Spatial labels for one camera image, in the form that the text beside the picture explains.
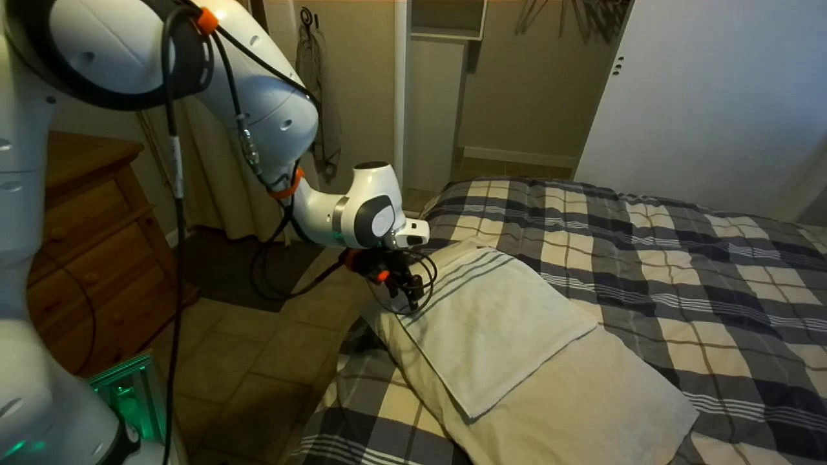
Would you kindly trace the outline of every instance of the wooden furniture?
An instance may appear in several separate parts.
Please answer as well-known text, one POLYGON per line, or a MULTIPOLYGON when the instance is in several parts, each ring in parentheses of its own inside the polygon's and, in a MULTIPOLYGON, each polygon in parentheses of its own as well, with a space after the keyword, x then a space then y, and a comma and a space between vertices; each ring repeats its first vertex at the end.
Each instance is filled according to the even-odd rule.
POLYGON ((129 163, 142 144, 56 131, 32 320, 56 360, 96 375, 173 318, 173 255, 129 163))

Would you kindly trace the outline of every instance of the bed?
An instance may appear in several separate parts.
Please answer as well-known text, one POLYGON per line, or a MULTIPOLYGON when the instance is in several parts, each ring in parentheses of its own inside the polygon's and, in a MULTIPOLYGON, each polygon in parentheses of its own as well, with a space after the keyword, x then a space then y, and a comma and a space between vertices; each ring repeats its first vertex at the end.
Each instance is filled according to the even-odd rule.
MULTIPOLYGON (((672 463, 827 460, 827 258, 818 233, 569 181, 463 181, 430 250, 535 269, 698 411, 672 463)), ((293 463, 473 463, 373 331, 338 360, 293 463)))

